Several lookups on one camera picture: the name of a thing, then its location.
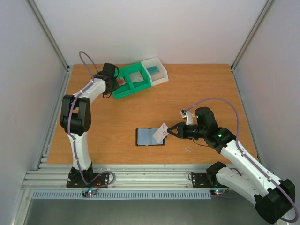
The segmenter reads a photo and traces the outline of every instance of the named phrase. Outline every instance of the white container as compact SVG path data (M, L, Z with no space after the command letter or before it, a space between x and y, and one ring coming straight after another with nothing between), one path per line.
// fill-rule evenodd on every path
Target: white container
M150 78L151 86L155 86L160 83L167 82L169 80L167 70L165 69L163 64L160 62L158 57L154 57L154 58L151 58L148 60L141 61L141 64L144 66L144 68ZM147 69L151 68L151 67L157 67L158 73L150 75L150 73L148 72Z

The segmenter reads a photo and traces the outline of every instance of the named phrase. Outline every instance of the ventilation grille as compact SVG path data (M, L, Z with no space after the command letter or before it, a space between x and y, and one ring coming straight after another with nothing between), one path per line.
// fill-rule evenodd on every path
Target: ventilation grille
M77 190L36 190L33 199L95 199L95 200L131 200L131 199L210 199L208 190L197 191L98 191L97 194L84 197Z

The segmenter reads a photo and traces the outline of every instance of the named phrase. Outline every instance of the white wall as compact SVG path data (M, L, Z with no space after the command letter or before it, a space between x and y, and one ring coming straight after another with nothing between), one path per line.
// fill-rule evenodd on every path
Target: white wall
M0 224L34 169L64 68L25 0L0 7Z
M236 69L258 151L300 208L300 2L277 0Z
M233 63L265 0L36 0L69 64Z

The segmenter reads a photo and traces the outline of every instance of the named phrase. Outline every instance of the wooden table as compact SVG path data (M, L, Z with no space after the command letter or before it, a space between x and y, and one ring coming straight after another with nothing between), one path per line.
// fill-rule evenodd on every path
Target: wooden table
M233 75L228 64L166 64L169 81L115 100L99 96L91 105L92 124L88 145L94 164L210 164L229 163L214 149L201 147L191 140L168 135L165 146L135 146L136 128L171 127L183 121L180 110L201 99L221 97L232 102L241 118L240 141L256 156ZM90 80L83 65L74 65L67 94L80 90ZM224 102L213 100L201 104L215 114L219 126L236 133L236 116ZM59 125L54 134L47 163L71 164L71 145Z

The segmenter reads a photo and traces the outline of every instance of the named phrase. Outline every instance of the white card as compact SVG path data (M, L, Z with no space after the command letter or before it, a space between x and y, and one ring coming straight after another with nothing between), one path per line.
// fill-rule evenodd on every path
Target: white card
M160 128L154 133L153 137L158 143L161 143L161 141L169 134L167 129L168 126L163 123L163 125L161 125Z
M132 83L136 83L144 80L143 75L140 72L135 72L133 74L130 74L129 76Z

